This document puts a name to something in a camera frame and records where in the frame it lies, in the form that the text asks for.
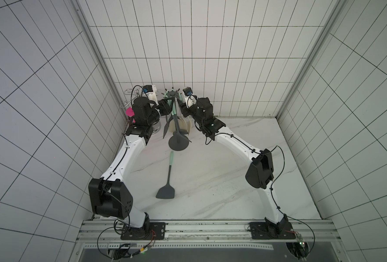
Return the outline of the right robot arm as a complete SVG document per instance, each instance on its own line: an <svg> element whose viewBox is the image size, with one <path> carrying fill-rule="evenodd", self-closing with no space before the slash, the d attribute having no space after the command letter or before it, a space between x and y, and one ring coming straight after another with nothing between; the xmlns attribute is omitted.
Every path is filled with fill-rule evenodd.
<svg viewBox="0 0 387 262"><path fill-rule="evenodd" d="M259 192L265 213L265 230L271 235L279 235L289 229L288 216L276 203L272 152L254 148L235 135L225 123L214 116L213 105L208 98L187 95L179 106L183 116L191 116L196 128L205 137L226 146L249 165L245 179Z"/></svg>

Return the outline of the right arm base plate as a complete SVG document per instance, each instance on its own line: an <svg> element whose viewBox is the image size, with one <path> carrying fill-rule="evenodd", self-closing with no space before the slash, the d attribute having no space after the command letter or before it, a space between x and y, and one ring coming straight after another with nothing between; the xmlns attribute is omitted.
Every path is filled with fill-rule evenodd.
<svg viewBox="0 0 387 262"><path fill-rule="evenodd" d="M247 230L253 240L294 240L296 235L287 231L281 231L278 226L267 222L250 222Z"/></svg>

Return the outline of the grey spatula green handle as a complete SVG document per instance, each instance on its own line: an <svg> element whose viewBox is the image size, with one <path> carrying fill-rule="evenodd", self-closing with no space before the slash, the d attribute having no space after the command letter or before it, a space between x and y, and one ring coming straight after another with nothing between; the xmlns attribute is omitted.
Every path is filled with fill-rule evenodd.
<svg viewBox="0 0 387 262"><path fill-rule="evenodd" d="M175 197L175 189L170 185L173 160L174 160L174 151L171 151L169 155L167 181L166 181L166 184L157 191L157 194L156 194L157 199L174 199Z"/></svg>

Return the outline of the beige spatula green handle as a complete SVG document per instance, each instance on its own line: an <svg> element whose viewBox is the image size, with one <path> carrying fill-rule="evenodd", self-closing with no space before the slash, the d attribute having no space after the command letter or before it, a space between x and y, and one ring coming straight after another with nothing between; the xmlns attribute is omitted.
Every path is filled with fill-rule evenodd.
<svg viewBox="0 0 387 262"><path fill-rule="evenodd" d="M185 97L182 93L180 93L179 90L177 90L177 97L178 97L177 115L178 115L179 129L181 131L186 131L186 135L189 135L191 131L191 121L189 118L184 117L183 115L183 109L187 107Z"/></svg>

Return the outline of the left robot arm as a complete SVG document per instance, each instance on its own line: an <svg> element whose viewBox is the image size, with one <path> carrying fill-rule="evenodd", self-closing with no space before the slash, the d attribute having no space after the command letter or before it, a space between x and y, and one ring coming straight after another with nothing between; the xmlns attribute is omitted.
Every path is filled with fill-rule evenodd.
<svg viewBox="0 0 387 262"><path fill-rule="evenodd" d="M149 142L153 125L161 116L169 115L172 109L167 98L155 102L138 97L132 105L134 115L124 133L124 144L101 177L89 182L88 190L94 214L125 219L130 228L143 228L148 220L147 214L135 207L125 180Z"/></svg>

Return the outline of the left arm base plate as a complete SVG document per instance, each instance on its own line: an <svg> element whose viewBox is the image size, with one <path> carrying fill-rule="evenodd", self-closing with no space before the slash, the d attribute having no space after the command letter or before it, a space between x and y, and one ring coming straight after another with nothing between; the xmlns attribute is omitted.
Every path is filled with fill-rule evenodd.
<svg viewBox="0 0 387 262"><path fill-rule="evenodd" d="M149 222L142 228L130 227L121 234L121 240L163 240L165 238L166 223Z"/></svg>

